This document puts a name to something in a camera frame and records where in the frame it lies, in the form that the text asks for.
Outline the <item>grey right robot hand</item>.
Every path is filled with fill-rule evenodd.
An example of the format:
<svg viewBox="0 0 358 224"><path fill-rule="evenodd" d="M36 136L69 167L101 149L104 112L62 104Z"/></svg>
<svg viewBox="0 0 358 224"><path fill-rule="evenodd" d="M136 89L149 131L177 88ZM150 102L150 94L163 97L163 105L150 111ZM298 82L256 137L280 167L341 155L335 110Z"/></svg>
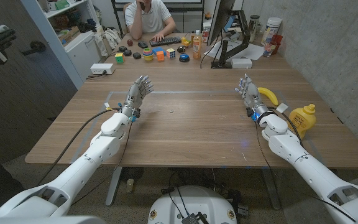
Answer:
<svg viewBox="0 0 358 224"><path fill-rule="evenodd" d="M257 86L247 74L244 75L244 78L240 78L235 91L241 95L246 106L247 116L254 121L257 121L263 113L269 110L262 101Z"/></svg>

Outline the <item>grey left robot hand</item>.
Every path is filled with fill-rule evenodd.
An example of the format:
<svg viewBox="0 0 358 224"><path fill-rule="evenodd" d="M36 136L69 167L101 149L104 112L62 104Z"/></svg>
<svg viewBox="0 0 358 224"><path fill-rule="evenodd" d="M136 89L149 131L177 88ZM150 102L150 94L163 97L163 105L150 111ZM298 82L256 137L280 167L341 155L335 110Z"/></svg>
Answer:
<svg viewBox="0 0 358 224"><path fill-rule="evenodd" d="M140 109L146 95L153 92L153 84L148 75L140 76L129 88L121 113L128 118Z"/></svg>

